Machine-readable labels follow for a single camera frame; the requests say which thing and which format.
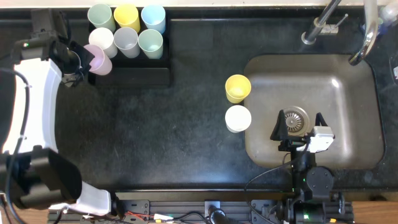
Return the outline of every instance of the faucet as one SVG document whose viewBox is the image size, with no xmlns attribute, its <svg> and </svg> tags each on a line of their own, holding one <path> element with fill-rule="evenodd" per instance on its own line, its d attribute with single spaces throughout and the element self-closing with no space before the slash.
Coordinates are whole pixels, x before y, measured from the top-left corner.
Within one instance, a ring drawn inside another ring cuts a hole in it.
<svg viewBox="0 0 398 224">
<path fill-rule="evenodd" d="M 315 18 L 309 31 L 304 32 L 301 36 L 304 44 L 314 44 L 317 40 L 318 35 L 322 32 L 322 30 L 326 26 L 326 21 L 329 19 L 330 15 L 337 8 L 341 0 L 331 0 L 327 7 L 323 10 L 321 15 L 318 18 Z M 358 50 L 357 53 L 353 54 L 348 62 L 350 65 L 357 65 L 359 62 L 364 59 L 368 53 L 371 51 L 374 41 L 377 36 L 377 29 L 379 27 L 378 19 L 379 15 L 377 13 L 377 1 L 376 0 L 363 0 L 364 10 L 365 10 L 365 18 L 366 18 L 366 30 L 365 37 L 362 47 Z M 347 15 L 335 25 L 333 29 L 336 29 L 341 22 L 347 17 Z"/>
</svg>

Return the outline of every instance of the faucet handle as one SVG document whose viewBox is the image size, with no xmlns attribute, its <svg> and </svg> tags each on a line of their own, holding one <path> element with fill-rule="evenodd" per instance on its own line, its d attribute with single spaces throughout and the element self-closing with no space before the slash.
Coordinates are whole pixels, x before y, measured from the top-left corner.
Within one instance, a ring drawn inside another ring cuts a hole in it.
<svg viewBox="0 0 398 224">
<path fill-rule="evenodd" d="M 320 35 L 336 35 L 338 33 L 338 26 L 348 17 L 345 14 L 344 17 L 337 24 L 326 24 L 321 30 Z"/>
</svg>

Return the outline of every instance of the drain strainer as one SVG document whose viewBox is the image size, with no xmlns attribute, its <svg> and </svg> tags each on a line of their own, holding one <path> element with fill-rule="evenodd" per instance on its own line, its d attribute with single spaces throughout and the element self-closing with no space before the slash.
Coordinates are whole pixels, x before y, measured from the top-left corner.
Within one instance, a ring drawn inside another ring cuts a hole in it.
<svg viewBox="0 0 398 224">
<path fill-rule="evenodd" d="M 303 134 L 310 124 L 308 114 L 298 106 L 290 106 L 284 109 L 287 131 L 298 136 Z"/>
</svg>

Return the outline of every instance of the sink basin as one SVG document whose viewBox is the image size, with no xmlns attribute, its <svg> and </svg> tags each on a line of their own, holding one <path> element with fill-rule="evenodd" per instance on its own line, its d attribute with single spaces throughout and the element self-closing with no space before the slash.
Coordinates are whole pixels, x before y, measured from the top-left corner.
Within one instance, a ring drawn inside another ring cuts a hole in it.
<svg viewBox="0 0 398 224">
<path fill-rule="evenodd" d="M 318 166 L 369 169 L 384 155 L 384 140 L 370 66 L 348 63 L 349 55 L 263 55 L 244 69 L 252 84 L 244 100 L 252 123 L 245 132 L 246 151 L 259 166 L 281 165 L 286 152 L 269 139 L 278 112 L 285 111 L 289 134 L 303 136 L 321 112 L 335 134 Z"/>
</svg>

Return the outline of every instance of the black countertop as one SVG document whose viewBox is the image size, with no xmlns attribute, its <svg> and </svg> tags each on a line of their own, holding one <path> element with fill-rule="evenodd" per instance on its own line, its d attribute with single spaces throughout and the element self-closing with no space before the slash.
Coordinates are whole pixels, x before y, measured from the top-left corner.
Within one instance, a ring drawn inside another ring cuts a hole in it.
<svg viewBox="0 0 398 224">
<path fill-rule="evenodd" d="M 106 189 L 241 189 L 267 169 L 255 165 L 246 154 L 244 133 L 226 129 L 224 114 L 232 104 L 225 97 L 224 83 L 229 76 L 242 74 L 247 62 L 262 54 L 357 51 L 363 43 L 358 29 L 363 22 L 361 8 L 337 10 L 330 22 L 350 14 L 338 35 L 319 37 L 311 46 L 302 43 L 301 33 L 320 12 L 168 9 L 172 86 L 60 85 L 55 118 L 60 154 L 78 166 L 85 182 Z M 86 10 L 67 9 L 66 13 L 71 17 L 73 39 L 87 44 Z M 28 37 L 31 24 L 25 11 L 7 10 L 2 15 L 0 52 L 6 53 L 15 41 Z M 392 77 L 392 69 L 398 66 L 397 37 L 395 27 L 377 41 L 366 59 L 375 74 L 385 156 L 374 169 L 334 170 L 335 189 L 398 187 L 398 86 Z M 0 65 L 9 66 L 9 59 L 0 60 Z M 258 187 L 289 190 L 290 175 L 278 170 L 259 180 Z"/>
</svg>

